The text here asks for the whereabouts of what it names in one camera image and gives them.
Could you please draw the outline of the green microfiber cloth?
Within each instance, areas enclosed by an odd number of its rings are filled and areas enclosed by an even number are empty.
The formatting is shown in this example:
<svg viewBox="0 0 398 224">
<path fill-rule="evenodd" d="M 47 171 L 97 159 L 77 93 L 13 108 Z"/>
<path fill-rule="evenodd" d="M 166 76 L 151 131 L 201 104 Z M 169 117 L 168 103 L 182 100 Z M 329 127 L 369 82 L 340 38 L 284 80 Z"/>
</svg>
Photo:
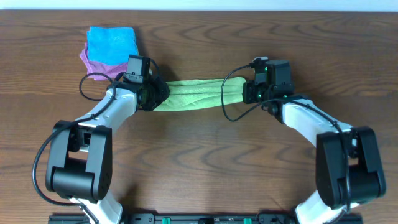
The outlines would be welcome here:
<svg viewBox="0 0 398 224">
<path fill-rule="evenodd" d="M 223 88 L 225 105 L 243 101 L 243 77 L 227 79 Z M 221 106 L 223 79 L 167 82 L 170 95 L 155 111 L 188 111 Z"/>
</svg>

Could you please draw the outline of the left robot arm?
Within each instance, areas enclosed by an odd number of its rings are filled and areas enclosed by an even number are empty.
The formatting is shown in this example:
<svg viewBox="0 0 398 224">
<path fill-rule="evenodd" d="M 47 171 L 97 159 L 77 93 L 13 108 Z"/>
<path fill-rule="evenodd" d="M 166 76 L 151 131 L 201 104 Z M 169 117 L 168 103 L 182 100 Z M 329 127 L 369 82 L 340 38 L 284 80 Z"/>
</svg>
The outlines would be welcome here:
<svg viewBox="0 0 398 224">
<path fill-rule="evenodd" d="M 74 121 L 59 121 L 43 143 L 50 148 L 45 176 L 48 191 L 79 206 L 90 223 L 120 223 L 123 206 L 109 188 L 113 174 L 113 134 L 138 110 L 152 111 L 170 94 L 166 82 L 150 72 L 122 73 L 103 99 Z"/>
</svg>

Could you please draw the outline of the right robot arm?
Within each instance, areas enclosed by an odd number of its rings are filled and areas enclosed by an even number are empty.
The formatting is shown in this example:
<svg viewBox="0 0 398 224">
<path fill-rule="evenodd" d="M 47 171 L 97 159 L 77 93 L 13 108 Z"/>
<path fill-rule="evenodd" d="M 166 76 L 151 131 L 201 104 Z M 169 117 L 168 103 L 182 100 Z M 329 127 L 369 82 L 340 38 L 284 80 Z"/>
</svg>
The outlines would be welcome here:
<svg viewBox="0 0 398 224">
<path fill-rule="evenodd" d="M 268 111 L 315 146 L 316 191 L 294 208 L 289 223 L 338 223 L 351 209 L 383 197 L 387 185 L 375 132 L 328 115 L 294 92 L 288 60 L 255 58 L 243 101 Z"/>
</svg>

